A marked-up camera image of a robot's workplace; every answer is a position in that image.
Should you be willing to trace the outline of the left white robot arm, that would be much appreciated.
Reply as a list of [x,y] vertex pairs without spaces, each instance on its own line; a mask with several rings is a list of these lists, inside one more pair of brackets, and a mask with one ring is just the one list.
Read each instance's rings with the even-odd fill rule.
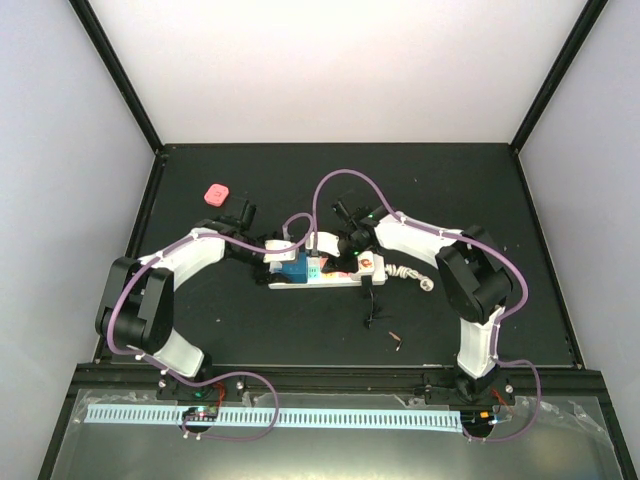
[[265,243],[246,235],[256,206],[234,198],[213,219],[198,222],[183,238],[154,254],[120,257],[109,270],[96,331],[112,353],[147,358],[178,375],[193,399],[207,397],[215,376],[207,355],[174,327],[175,292],[203,269],[225,259],[261,265]]

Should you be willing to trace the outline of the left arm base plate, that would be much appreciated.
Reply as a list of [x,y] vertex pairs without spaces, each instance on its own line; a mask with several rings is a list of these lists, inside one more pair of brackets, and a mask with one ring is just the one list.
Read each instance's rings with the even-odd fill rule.
[[214,404],[234,400],[240,395],[247,380],[246,375],[233,376],[205,386],[193,387],[170,375],[156,379],[156,398],[176,401],[179,404]]

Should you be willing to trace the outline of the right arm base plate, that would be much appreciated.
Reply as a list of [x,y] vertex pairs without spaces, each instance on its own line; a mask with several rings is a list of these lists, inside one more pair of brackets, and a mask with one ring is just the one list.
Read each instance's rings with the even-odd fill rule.
[[422,391],[431,401],[470,406],[515,404],[514,395],[506,391],[507,379],[499,369],[480,379],[473,379],[458,369],[439,369],[422,374]]

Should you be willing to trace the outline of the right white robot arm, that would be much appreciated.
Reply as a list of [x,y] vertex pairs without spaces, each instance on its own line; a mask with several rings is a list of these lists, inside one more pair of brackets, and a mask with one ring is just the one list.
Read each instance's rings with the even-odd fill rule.
[[490,238],[487,232],[477,226],[442,230],[383,207],[351,212],[340,200],[332,210],[346,227],[339,234],[336,266],[353,266],[364,251],[391,250],[438,270],[448,303],[460,318],[454,388],[463,402],[479,402],[490,392],[499,371],[498,320],[513,291],[506,268],[480,247],[482,240]]

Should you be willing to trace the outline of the blue cube plug adapter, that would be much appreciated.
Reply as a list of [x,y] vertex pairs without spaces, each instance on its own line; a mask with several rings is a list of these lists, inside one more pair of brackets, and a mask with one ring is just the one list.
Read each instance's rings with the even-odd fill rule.
[[308,280],[307,254],[300,252],[294,261],[283,263],[280,274],[285,283],[305,284]]

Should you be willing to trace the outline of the white power strip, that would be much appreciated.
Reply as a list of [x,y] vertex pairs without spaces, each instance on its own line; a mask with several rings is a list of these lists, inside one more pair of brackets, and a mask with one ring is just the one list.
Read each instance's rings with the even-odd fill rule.
[[305,284],[285,283],[284,278],[280,274],[280,268],[283,263],[274,262],[270,266],[271,277],[267,285],[273,290],[361,287],[362,278],[365,276],[372,278],[374,286],[383,285],[386,282],[384,259],[378,254],[374,255],[375,272],[372,275],[358,275],[356,273],[341,271],[324,273],[322,268],[325,266],[328,258],[309,257],[307,255],[308,280]]

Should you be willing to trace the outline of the pink plug adapter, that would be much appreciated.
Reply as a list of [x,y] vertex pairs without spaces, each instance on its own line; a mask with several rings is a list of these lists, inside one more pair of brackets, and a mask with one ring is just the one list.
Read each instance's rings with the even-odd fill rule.
[[226,185],[214,183],[209,186],[203,199],[206,204],[218,208],[225,203],[229,194],[230,190]]

